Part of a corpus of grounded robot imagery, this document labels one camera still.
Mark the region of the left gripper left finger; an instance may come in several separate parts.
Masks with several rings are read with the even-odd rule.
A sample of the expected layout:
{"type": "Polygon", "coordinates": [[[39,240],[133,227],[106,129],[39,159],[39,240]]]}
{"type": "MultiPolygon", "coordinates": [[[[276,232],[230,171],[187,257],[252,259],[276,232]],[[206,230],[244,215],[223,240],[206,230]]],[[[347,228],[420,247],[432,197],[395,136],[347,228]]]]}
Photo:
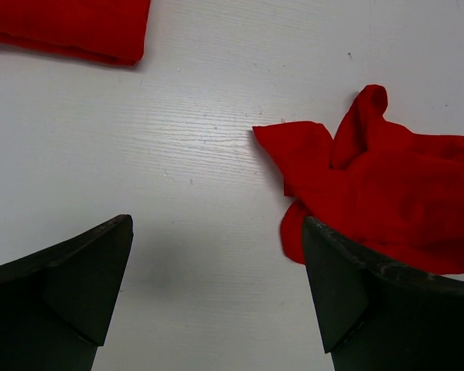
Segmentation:
{"type": "Polygon", "coordinates": [[[0,370],[90,370],[133,241],[122,214],[0,265],[0,370]]]}

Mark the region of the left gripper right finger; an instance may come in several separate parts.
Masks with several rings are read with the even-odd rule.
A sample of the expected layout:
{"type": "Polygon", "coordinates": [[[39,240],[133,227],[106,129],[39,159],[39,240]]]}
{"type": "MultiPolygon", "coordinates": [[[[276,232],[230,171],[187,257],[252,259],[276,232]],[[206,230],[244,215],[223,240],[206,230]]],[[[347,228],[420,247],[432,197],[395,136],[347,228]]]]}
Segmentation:
{"type": "Polygon", "coordinates": [[[420,271],[313,217],[302,249],[337,370],[464,370],[464,281],[420,271]]]}

